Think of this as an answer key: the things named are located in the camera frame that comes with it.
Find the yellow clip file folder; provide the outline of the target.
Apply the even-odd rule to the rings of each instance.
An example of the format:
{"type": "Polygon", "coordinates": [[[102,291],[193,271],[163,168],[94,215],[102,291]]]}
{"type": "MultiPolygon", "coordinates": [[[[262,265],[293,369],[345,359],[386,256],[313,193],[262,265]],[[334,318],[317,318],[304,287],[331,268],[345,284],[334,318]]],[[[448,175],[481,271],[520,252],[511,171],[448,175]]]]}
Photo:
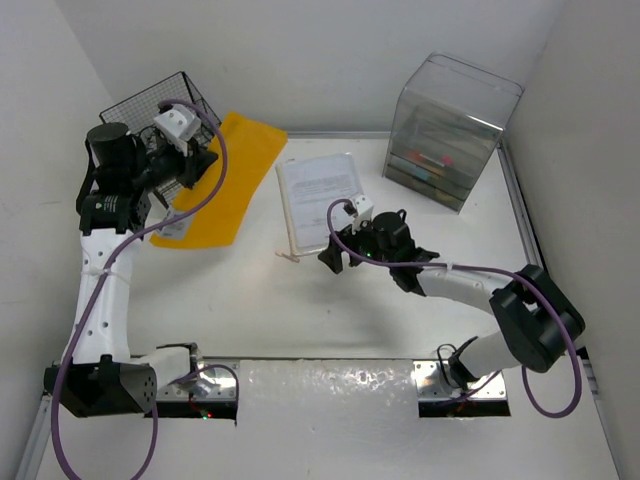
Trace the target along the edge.
{"type": "Polygon", "coordinates": [[[220,126],[228,152],[228,167],[210,166],[193,189],[183,188],[175,197],[169,218],[191,209],[221,182],[212,200],[190,217],[166,226],[150,243],[169,249],[208,249],[232,245],[249,203],[264,176],[288,142],[285,131],[247,118],[227,114],[220,126]]]}

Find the blue translucent highlighter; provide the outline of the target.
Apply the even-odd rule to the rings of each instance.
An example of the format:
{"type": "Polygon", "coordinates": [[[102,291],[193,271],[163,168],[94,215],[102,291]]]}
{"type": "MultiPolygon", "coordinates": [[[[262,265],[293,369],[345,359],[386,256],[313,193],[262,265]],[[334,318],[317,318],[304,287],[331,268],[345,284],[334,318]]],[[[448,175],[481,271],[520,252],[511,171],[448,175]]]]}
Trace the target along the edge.
{"type": "Polygon", "coordinates": [[[427,181],[430,178],[430,174],[427,171],[421,169],[414,170],[412,172],[412,175],[415,178],[421,179],[422,181],[427,181]]]}

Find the yellow translucent highlighter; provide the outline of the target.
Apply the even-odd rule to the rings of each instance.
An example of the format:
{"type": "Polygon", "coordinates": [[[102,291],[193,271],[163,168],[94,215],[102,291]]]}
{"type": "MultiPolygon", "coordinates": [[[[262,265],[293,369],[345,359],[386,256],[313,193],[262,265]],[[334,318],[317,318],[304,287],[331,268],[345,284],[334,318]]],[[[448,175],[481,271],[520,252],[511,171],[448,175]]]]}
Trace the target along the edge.
{"type": "Polygon", "coordinates": [[[446,172],[438,165],[427,165],[425,169],[438,176],[444,176],[446,174],[446,172]]]}

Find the orange black highlighter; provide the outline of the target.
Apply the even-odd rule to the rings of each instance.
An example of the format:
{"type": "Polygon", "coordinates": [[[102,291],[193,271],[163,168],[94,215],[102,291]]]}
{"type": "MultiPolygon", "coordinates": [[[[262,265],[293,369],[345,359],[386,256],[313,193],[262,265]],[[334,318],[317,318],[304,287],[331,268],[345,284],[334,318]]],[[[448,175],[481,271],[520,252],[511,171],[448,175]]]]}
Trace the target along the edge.
{"type": "Polygon", "coordinates": [[[411,159],[414,162],[424,162],[425,161],[425,157],[417,151],[414,150],[410,150],[407,152],[407,158],[411,159]]]}

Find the pink black highlighter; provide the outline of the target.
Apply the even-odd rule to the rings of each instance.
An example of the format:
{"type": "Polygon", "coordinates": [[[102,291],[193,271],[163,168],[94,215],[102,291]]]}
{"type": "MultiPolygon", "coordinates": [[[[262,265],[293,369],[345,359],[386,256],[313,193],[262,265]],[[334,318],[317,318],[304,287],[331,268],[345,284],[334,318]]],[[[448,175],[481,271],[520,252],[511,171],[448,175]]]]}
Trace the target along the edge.
{"type": "Polygon", "coordinates": [[[453,159],[448,155],[444,155],[439,159],[439,164],[442,166],[451,166],[453,164],[453,159]]]}

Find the clear plastic drawer cabinet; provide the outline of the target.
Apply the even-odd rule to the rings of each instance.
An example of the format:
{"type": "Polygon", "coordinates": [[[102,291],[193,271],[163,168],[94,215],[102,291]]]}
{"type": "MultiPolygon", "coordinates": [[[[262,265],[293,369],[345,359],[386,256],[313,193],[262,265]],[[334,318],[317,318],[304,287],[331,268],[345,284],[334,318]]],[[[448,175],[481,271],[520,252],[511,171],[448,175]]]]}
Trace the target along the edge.
{"type": "Polygon", "coordinates": [[[452,55],[433,52],[399,95],[383,176],[458,213],[504,136],[524,93],[519,83],[452,55]],[[424,162],[407,158],[420,152],[424,162]],[[451,166],[439,159],[448,155],[451,166]],[[425,169],[438,165],[446,174],[425,169]],[[430,174],[415,178],[414,170],[430,174]]]}

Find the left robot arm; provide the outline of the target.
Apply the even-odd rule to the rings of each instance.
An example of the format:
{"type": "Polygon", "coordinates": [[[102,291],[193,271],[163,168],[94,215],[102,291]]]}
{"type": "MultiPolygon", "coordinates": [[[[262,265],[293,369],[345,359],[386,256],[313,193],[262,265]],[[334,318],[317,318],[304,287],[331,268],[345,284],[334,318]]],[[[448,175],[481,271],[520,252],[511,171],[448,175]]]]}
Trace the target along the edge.
{"type": "Polygon", "coordinates": [[[217,159],[198,142],[199,129],[154,124],[151,145],[120,122],[86,135],[88,167],[76,199],[82,248],[76,318],[62,360],[44,374],[46,392],[76,417],[147,414],[159,390],[194,369],[193,344],[132,357],[127,321],[151,192],[171,181],[192,188],[217,159]]]}

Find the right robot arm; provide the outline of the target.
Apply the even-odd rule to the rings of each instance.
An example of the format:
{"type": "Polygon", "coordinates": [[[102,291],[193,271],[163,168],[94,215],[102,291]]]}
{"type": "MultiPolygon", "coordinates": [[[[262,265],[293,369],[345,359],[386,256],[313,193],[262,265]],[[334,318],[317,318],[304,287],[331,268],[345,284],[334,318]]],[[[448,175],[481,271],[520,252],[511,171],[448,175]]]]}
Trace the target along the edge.
{"type": "Polygon", "coordinates": [[[318,258],[335,274],[344,265],[381,266],[407,293],[492,315],[496,333],[470,338],[448,358],[445,376],[454,387],[465,389],[485,375],[513,367],[545,373],[563,355],[578,360],[574,342],[585,322],[544,269],[532,264],[517,272],[448,266],[439,262],[438,253],[416,245],[405,218],[400,210],[355,219],[331,232],[318,258]]]}

